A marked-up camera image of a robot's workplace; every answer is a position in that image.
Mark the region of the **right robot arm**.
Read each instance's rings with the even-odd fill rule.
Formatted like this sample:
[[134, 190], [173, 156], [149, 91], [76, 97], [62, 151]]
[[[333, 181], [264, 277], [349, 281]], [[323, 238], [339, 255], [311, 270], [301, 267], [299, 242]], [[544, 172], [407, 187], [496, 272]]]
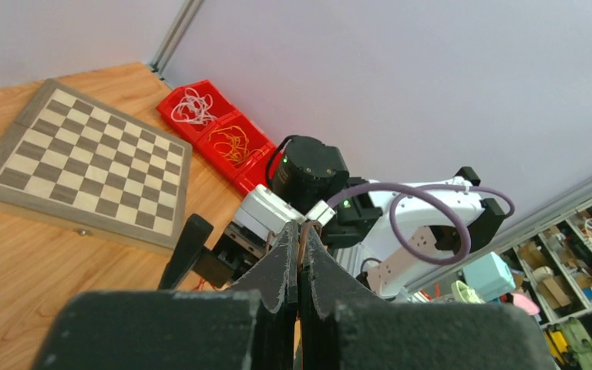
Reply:
[[264, 181], [249, 189], [213, 248], [204, 244], [212, 226], [188, 218], [160, 288], [176, 288], [191, 271], [216, 288], [234, 283], [294, 221], [352, 277], [393, 301], [488, 245], [515, 211], [469, 166], [437, 182], [366, 180], [349, 173], [337, 147], [309, 136], [287, 136], [258, 167]]

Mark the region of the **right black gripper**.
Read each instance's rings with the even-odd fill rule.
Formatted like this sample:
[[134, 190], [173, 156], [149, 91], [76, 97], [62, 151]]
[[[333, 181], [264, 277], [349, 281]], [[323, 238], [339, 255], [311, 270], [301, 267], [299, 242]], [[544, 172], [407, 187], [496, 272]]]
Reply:
[[190, 270], [215, 288], [233, 284], [267, 252], [265, 240], [246, 227], [230, 222], [213, 249], [205, 243], [213, 226], [199, 214], [191, 214], [166, 264], [158, 290], [176, 289]]

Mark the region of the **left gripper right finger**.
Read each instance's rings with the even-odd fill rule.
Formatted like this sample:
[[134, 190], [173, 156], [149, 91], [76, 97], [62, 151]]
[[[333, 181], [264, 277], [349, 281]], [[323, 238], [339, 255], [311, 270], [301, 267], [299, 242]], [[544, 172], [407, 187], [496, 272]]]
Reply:
[[299, 236], [302, 369], [552, 369], [540, 328], [511, 304], [397, 304], [334, 262], [318, 224]]

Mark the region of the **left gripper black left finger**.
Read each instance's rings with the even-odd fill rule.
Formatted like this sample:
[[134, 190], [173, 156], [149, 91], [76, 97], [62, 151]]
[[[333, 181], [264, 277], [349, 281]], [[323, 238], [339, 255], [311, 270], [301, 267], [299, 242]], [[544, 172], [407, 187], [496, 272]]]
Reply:
[[299, 227], [222, 291], [87, 291], [58, 313], [35, 369], [289, 369]]

